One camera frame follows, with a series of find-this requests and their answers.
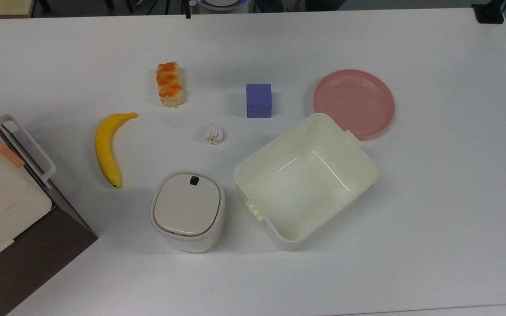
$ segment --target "white table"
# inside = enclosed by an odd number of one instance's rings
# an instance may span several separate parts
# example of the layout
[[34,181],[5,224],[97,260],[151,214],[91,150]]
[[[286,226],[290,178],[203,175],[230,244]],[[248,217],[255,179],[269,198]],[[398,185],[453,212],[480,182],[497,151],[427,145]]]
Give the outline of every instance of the white table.
[[[159,102],[177,61],[187,101]],[[377,182],[301,244],[279,251],[241,206],[235,166],[313,112],[323,76],[357,68],[396,100],[363,143]],[[245,84],[273,86],[273,117],[245,118]],[[124,179],[93,151],[102,118]],[[0,20],[0,115],[58,166],[54,182],[100,239],[12,314],[329,315],[506,304],[506,24],[473,10]],[[227,139],[207,144],[214,122]],[[205,254],[173,248],[149,204],[166,174],[219,180],[227,218]]]
[[358,316],[506,316],[506,305],[412,310],[409,312],[380,312],[377,314],[358,314]]

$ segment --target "yellow banana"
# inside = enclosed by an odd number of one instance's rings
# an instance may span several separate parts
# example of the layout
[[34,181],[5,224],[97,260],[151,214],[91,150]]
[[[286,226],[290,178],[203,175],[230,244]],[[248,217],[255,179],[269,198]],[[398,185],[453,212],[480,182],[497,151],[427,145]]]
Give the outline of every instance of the yellow banana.
[[112,135],[124,122],[137,117],[138,114],[135,113],[109,115],[100,123],[95,133],[95,152],[99,166],[107,181],[115,188],[122,187],[122,179],[112,156]]

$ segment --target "black object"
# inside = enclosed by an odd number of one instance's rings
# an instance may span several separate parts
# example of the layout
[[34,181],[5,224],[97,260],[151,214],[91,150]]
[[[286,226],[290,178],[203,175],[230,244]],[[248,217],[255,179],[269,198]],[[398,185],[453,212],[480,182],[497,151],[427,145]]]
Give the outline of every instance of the black object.
[[0,316],[8,314],[97,237],[55,206],[0,252]]
[[189,183],[192,184],[193,186],[197,185],[199,183],[198,176],[191,176],[191,181]]
[[48,4],[47,0],[38,0],[38,2],[40,3],[42,10],[45,12],[50,12],[50,4]]
[[505,0],[492,0],[488,4],[472,4],[477,21],[481,24],[502,24],[505,20],[501,12],[503,2]]
[[181,7],[181,14],[183,13],[183,8],[185,17],[191,18],[191,5],[189,4],[189,0],[183,0],[183,4]]

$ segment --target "bread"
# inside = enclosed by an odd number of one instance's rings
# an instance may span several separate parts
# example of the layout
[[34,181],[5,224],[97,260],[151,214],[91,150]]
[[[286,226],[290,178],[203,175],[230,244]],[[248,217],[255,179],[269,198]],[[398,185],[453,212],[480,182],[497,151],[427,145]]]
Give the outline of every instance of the bread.
[[157,89],[161,103],[165,106],[178,106],[184,102],[184,88],[181,70],[176,62],[159,64],[156,70]]

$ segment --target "purple block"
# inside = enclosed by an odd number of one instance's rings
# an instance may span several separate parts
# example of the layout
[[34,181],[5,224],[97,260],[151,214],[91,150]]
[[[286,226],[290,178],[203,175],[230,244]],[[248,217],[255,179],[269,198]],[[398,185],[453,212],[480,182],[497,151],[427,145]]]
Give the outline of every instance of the purple block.
[[247,117],[269,118],[273,109],[270,84],[247,84]]

